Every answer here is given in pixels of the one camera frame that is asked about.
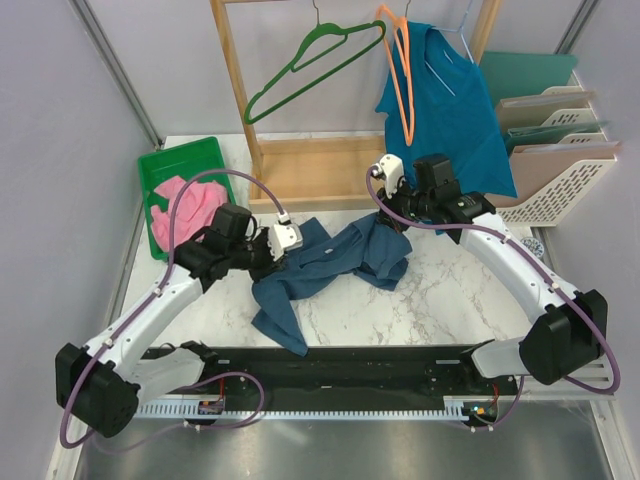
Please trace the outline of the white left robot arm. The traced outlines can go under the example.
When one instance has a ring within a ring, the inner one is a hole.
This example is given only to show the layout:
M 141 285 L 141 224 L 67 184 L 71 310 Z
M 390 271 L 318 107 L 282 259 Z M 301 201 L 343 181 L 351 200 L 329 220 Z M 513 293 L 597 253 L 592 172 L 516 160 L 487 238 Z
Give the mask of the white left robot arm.
M 105 438 L 118 435 L 138 407 L 190 386 L 208 393 L 219 369 L 206 347 L 188 343 L 147 360 L 152 342 L 190 304 L 231 270 L 260 280 L 279 270 L 286 253 L 302 244 L 288 214 L 260 227 L 251 212 L 225 204 L 210 225 L 178 245 L 163 276 L 111 326 L 78 347 L 63 346 L 55 357 L 56 401 L 63 418 L 82 421 Z

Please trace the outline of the dark blue t-shirt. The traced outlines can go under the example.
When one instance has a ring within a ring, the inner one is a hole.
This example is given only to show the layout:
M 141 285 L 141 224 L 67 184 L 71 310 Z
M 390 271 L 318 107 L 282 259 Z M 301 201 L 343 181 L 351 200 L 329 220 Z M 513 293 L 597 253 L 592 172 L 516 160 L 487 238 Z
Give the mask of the dark blue t-shirt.
M 291 305 L 313 297 L 339 276 L 353 274 L 393 291 L 408 269 L 412 246 L 407 237 L 365 215 L 330 236 L 317 218 L 300 226 L 303 245 L 291 251 L 284 267 L 252 285 L 259 311 L 252 326 L 289 352 L 304 357 L 308 346 Z

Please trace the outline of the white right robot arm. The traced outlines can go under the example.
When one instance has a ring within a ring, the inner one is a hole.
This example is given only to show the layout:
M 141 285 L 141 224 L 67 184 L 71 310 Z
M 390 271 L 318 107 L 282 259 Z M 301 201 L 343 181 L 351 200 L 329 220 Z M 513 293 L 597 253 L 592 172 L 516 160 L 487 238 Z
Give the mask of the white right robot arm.
M 479 192 L 463 193 L 449 159 L 425 157 L 415 164 L 417 185 L 404 179 L 402 160 L 383 155 L 365 181 L 382 217 L 393 227 L 446 233 L 500 280 L 526 314 L 531 327 L 521 338 L 472 347 L 458 368 L 458 381 L 477 394 L 495 377 L 530 376 L 543 385 L 559 380 L 587 391 L 611 394 L 620 369 L 606 340 L 608 304 L 596 290 L 580 291 L 562 279 L 513 237 L 491 202 Z

